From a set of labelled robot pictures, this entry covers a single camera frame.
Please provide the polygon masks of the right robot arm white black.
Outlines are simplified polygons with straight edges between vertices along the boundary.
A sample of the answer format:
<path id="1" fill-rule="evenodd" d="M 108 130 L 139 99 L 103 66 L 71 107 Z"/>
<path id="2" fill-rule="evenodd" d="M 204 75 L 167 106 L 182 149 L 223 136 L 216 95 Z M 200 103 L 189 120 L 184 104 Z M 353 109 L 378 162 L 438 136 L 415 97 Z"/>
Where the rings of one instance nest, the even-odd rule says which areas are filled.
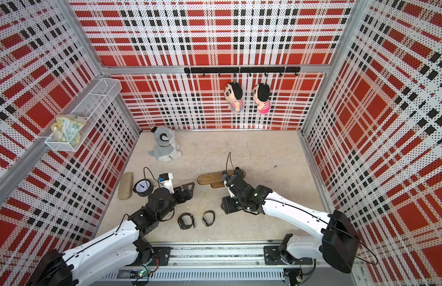
<path id="1" fill-rule="evenodd" d="M 223 171 L 222 181 L 229 192 L 221 204 L 227 215 L 243 211 L 284 220 L 316 239 L 317 250 L 327 264 L 345 274 L 352 272 L 360 238 L 344 213 L 320 212 L 292 202 L 263 185 L 254 188 L 245 182 L 239 168 L 231 175 Z"/>

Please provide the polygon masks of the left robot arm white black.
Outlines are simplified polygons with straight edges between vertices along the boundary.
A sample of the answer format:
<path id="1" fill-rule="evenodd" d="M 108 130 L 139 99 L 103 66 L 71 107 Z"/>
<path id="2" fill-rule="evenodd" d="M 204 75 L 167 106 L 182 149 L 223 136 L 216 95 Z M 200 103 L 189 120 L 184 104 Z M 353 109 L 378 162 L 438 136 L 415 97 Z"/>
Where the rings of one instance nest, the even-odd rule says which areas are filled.
<path id="1" fill-rule="evenodd" d="M 73 249 L 46 253 L 30 276 L 29 286 L 89 286 L 104 275 L 136 261 L 148 263 L 154 252 L 146 235 L 153 231 L 178 204 L 193 198 L 195 183 L 156 189 L 148 202 L 119 226 Z"/>

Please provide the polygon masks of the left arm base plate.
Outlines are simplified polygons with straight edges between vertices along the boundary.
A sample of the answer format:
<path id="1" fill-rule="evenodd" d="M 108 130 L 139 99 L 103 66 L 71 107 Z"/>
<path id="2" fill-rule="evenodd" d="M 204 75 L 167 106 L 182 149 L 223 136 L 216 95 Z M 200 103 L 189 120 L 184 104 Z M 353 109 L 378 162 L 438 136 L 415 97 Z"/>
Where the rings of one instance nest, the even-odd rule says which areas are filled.
<path id="1" fill-rule="evenodd" d="M 171 250 L 171 247 L 152 247 L 151 249 L 140 252 L 132 265 L 167 266 Z"/>

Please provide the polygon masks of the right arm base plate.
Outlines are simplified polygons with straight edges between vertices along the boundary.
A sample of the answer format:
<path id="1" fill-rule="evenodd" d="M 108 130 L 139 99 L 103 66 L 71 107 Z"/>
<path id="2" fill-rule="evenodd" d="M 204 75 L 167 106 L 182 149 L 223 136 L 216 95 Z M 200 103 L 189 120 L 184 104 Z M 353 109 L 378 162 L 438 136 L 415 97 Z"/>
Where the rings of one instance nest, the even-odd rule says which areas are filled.
<path id="1" fill-rule="evenodd" d="M 313 259 L 304 257 L 300 259 L 293 258 L 291 255 L 281 255 L 278 247 L 276 246 L 264 246 L 264 261 L 265 265 L 313 265 Z"/>

